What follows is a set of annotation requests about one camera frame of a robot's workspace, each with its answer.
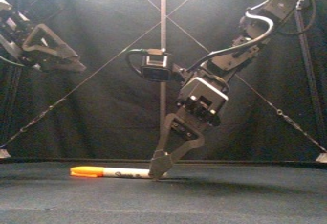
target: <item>black backdrop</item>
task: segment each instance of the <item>black backdrop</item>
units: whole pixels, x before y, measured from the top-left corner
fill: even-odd
[[[45,24],[78,51],[88,69],[83,74],[23,70],[11,108],[11,90],[17,78],[13,78],[13,68],[1,63],[3,142],[106,65],[62,105],[8,145],[8,151],[17,157],[150,159],[159,139],[159,84],[139,78],[124,62],[124,55],[119,54],[127,47],[160,48],[160,25],[148,32],[160,22],[156,9],[160,0],[58,1],[66,8]],[[238,36],[239,20],[247,6],[263,1],[167,0],[167,14],[207,50],[216,51],[230,46]],[[318,16],[308,33],[324,116],[326,2],[316,0]],[[167,20],[167,50],[179,65],[191,66],[207,51],[174,22]],[[291,19],[286,27],[294,30],[294,26]],[[319,139],[298,37],[276,35],[239,76]],[[206,146],[186,158],[314,160],[318,148],[242,80],[235,78],[230,88],[223,124],[206,131]],[[175,111],[178,91],[178,83],[170,83],[168,112]]]

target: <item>marker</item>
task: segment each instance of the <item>marker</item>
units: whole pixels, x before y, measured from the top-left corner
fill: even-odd
[[[115,177],[115,178],[140,178],[150,179],[150,169],[138,168],[106,168],[106,167],[74,167],[71,176],[82,177]]]

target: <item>orange marker cap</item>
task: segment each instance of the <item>orange marker cap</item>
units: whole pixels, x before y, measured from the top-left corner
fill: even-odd
[[[104,167],[72,167],[72,176],[104,177]]]

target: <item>diagonal cable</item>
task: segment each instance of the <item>diagonal cable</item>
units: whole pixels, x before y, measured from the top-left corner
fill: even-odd
[[[160,8],[156,6],[156,4],[152,2],[152,0],[147,0],[150,4],[158,9],[158,11],[162,11]],[[172,12],[166,16],[166,18],[171,21],[171,23],[180,29],[180,31],[190,37],[190,39],[198,44],[198,46],[210,53],[210,50],[204,47],[204,45],[196,40],[196,38],[188,33],[187,30],[183,29],[183,27],[171,19],[171,15],[190,2],[190,0],[184,0],[183,3],[172,10]]]

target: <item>metal bracket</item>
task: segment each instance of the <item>metal bracket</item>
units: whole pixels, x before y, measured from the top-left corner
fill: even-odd
[[[174,123],[179,123],[195,136],[187,140],[171,153],[166,152],[166,145],[170,136],[170,131]],[[176,161],[190,152],[190,150],[202,147],[204,144],[204,136],[176,114],[168,114],[164,120],[163,134],[159,139],[158,148],[154,154],[150,165],[150,176],[159,180],[160,177],[172,168]]]

